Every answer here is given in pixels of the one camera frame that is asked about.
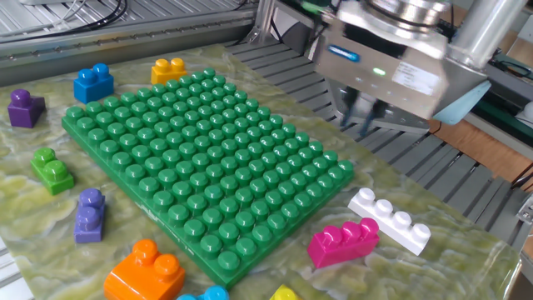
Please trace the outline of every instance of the magenta brick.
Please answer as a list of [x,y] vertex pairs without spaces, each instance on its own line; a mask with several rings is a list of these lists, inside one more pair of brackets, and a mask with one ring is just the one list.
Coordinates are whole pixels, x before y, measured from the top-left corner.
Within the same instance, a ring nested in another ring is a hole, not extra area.
[[317,268],[360,258],[374,250],[378,231],[377,222],[368,217],[359,224],[345,222],[342,228],[326,226],[313,236],[307,252]]
[[33,128],[45,109],[44,97],[34,97],[27,90],[18,89],[11,93],[7,113],[11,126]]
[[80,193],[74,225],[75,243],[102,241],[105,203],[105,196],[96,188],[88,188]]

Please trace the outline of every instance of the silver cylinder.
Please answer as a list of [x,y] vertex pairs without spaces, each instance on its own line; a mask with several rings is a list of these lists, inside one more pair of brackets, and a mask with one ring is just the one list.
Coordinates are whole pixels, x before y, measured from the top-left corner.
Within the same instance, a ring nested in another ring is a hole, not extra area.
[[476,0],[457,36],[449,45],[449,57],[474,69],[491,59],[527,0]]

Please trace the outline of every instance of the light purple brick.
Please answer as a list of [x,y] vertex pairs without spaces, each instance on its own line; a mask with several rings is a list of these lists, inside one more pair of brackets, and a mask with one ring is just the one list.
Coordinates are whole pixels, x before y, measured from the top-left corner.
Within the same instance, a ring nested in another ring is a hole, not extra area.
[[106,198],[96,188],[80,193],[74,225],[75,243],[102,241],[103,218]]
[[33,128],[45,109],[44,97],[32,97],[27,90],[18,89],[11,93],[7,113],[11,126]]

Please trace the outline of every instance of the orange brick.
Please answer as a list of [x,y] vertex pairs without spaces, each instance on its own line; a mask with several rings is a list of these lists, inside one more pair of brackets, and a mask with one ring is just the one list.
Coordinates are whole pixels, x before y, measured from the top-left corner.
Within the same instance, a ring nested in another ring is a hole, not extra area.
[[109,300],[172,300],[183,288],[185,270],[174,255],[160,254],[153,240],[143,239],[103,284]]
[[152,67],[152,84],[166,84],[171,79],[179,80],[183,75],[187,75],[187,71],[181,58],[174,58],[171,62],[158,59]]

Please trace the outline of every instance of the green baseplate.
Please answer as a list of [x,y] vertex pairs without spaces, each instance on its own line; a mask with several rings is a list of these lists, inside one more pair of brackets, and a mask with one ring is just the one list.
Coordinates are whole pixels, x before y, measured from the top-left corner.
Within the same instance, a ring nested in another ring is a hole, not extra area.
[[353,178],[212,68],[121,100],[70,107],[62,126],[216,283],[231,288]]

